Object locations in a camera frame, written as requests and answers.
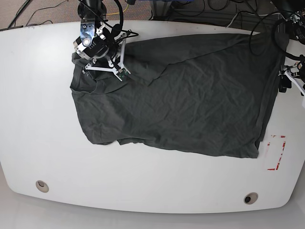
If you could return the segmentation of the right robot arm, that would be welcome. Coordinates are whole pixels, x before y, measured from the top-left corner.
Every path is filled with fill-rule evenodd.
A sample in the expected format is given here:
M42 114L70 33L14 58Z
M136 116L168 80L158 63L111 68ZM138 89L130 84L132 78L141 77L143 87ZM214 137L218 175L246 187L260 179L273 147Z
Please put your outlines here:
M107 61L117 64L122 57L123 43L126 39L139 34L124 30L124 10L116 0L119 22L110 25L107 20L107 9L102 0L81 0L78 5L78 15L81 19L80 36L74 41L76 53L92 63Z

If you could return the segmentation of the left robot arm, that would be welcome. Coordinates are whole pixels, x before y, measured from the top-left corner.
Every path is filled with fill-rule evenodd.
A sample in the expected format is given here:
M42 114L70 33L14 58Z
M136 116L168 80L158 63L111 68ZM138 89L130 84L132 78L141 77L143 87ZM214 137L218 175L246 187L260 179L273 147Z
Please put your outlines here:
M272 44L276 47L286 58L295 61L295 64L288 66L284 65L279 71L279 87L280 93L285 93L287 89L291 89L292 85L296 85L302 96L305 94L305 55L300 54L298 56L293 55L284 49L282 49L275 40L275 33L284 29L290 37L294 37L296 41L305 44L305 2L303 0L274 0L272 3L276 7L277 11L271 12L265 16L260 16L256 10L254 10L248 1L245 1L246 5L251 9L252 13L258 17L258 22L255 25L257 27L260 23L264 23L264 19L271 17L275 14L280 15L272 26L270 37Z

